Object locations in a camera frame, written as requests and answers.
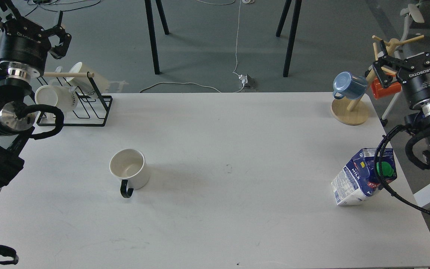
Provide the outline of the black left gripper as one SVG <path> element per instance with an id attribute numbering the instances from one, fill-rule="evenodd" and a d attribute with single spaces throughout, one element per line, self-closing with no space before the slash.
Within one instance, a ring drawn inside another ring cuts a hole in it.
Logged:
<path id="1" fill-rule="evenodd" d="M 0 0 L 0 10 L 15 18 L 21 13 L 12 0 Z M 54 59 L 66 56 L 72 36 L 62 26 L 63 11 L 58 11 L 55 26 L 46 29 L 46 36 L 57 36 L 59 43 L 50 48 L 48 38 L 43 37 L 42 27 L 31 20 L 7 20 L 3 24 L 3 36 L 0 43 L 0 68 L 7 68 L 9 62 L 29 65 L 36 70 L 46 68 L 48 51 Z"/>

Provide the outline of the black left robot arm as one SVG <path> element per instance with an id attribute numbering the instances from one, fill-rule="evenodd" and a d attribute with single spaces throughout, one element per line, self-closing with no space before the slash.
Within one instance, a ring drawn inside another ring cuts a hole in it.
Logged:
<path id="1" fill-rule="evenodd" d="M 23 169 L 19 157 L 29 139 L 46 139 L 63 128 L 64 115 L 55 105 L 27 105 L 32 94 L 30 81 L 44 75 L 47 56 L 63 58 L 71 35 L 62 26 L 43 29 L 21 15 L 10 0 L 0 0 L 0 136 L 15 136 L 8 148 L 0 146 L 0 188 L 7 186 Z"/>

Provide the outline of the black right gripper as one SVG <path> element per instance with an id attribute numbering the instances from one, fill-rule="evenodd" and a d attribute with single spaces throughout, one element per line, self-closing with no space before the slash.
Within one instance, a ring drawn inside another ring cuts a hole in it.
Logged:
<path id="1" fill-rule="evenodd" d="M 427 66 L 425 66 L 425 53 L 408 57 L 404 60 L 389 56 L 385 53 L 376 53 L 376 60 L 372 69 L 383 88 L 388 88 L 394 81 L 391 70 L 402 86 L 402 92 L 409 109 L 422 109 L 430 103 L 430 52 L 427 53 Z"/>

